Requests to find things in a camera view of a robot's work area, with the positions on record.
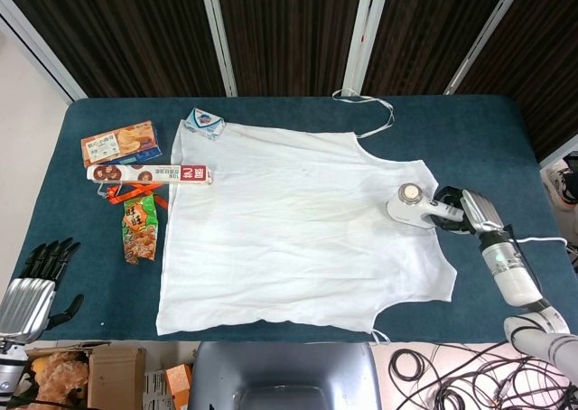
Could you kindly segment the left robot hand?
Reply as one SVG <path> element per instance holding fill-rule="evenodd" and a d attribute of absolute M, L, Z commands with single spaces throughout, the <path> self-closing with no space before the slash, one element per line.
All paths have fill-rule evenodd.
<path fill-rule="evenodd" d="M 54 240 L 35 247 L 24 261 L 23 270 L 7 286 L 1 302 L 1 348 L 27 345 L 70 321 L 80 310 L 85 296 L 77 294 L 70 306 L 51 311 L 69 262 L 80 243 L 73 238 Z"/>

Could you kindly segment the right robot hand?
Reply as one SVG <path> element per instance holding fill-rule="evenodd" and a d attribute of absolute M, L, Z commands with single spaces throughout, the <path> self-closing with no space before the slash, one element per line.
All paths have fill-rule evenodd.
<path fill-rule="evenodd" d="M 461 212 L 457 221 L 432 216 L 433 224 L 455 234 L 472 234 L 504 231 L 505 225 L 493 203 L 480 193 L 467 189 L 445 186 L 433 198 L 440 204 L 449 205 Z"/>

